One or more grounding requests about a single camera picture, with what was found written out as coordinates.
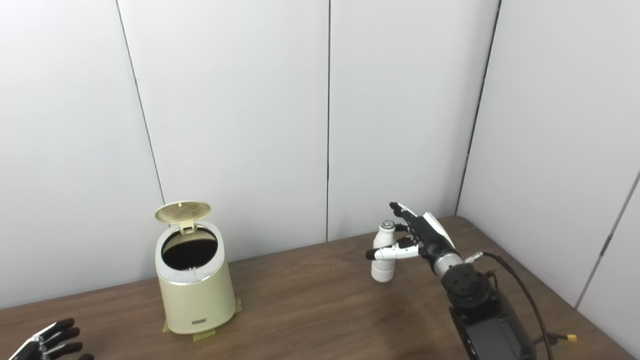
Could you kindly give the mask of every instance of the wall seam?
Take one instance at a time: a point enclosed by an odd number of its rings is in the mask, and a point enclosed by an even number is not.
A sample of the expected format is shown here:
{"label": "wall seam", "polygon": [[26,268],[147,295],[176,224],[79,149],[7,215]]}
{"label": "wall seam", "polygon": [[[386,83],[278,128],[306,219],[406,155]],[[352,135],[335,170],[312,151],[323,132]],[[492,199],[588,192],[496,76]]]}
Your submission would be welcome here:
{"label": "wall seam", "polygon": [[611,227],[611,231],[609,232],[609,235],[607,236],[607,239],[604,241],[604,244],[602,245],[602,249],[600,249],[600,253],[598,254],[598,259],[596,260],[595,264],[593,265],[593,268],[591,269],[591,273],[589,274],[589,277],[587,278],[587,282],[584,284],[582,292],[580,292],[580,296],[578,297],[578,301],[576,301],[575,306],[574,306],[574,308],[576,310],[580,306],[580,303],[582,302],[582,299],[584,298],[584,295],[587,293],[587,289],[589,288],[589,285],[591,284],[591,281],[593,280],[593,276],[596,274],[596,271],[598,270],[598,267],[600,266],[600,262],[601,262],[602,258],[604,257],[605,252],[607,252],[607,249],[609,248],[609,244],[611,244],[611,240],[613,239],[613,236],[615,235],[615,232],[616,232],[616,230],[618,228],[618,224],[620,223],[620,220],[622,219],[622,216],[625,214],[625,211],[627,210],[627,206],[629,205],[629,202],[631,201],[631,197],[633,196],[634,192],[636,191],[636,188],[638,186],[638,182],[640,182],[640,170],[636,174],[636,178],[635,178],[633,184],[631,185],[631,189],[629,190],[629,193],[627,194],[627,198],[625,199],[624,203],[622,204],[622,208],[620,209],[620,212],[618,213],[618,217],[616,218],[616,221],[613,223],[613,227]]}
{"label": "wall seam", "polygon": [[156,162],[156,154],[154,152],[154,146],[151,142],[151,135],[149,135],[149,126],[147,124],[147,116],[145,115],[145,109],[142,105],[142,98],[140,97],[140,88],[138,87],[138,78],[136,77],[136,70],[133,67],[133,59],[131,58],[131,52],[129,50],[129,41],[127,40],[127,33],[124,29],[124,21],[122,21],[122,12],[120,11],[120,3],[118,0],[115,0],[116,7],[118,8],[118,17],[120,18],[120,26],[122,27],[122,35],[124,37],[124,44],[127,47],[127,55],[129,57],[129,64],[131,65],[131,74],[133,75],[133,81],[136,85],[136,94],[138,94],[138,103],[140,104],[140,112],[142,114],[142,120],[145,123],[145,131],[147,132],[147,140],[149,142],[149,149],[151,150],[151,158],[154,162],[154,170],[156,171],[156,179],[158,182],[158,187],[160,189],[160,197],[162,198],[162,203],[166,204],[164,200],[164,191],[162,189],[162,182],[160,182],[160,173],[158,172],[158,166]]}

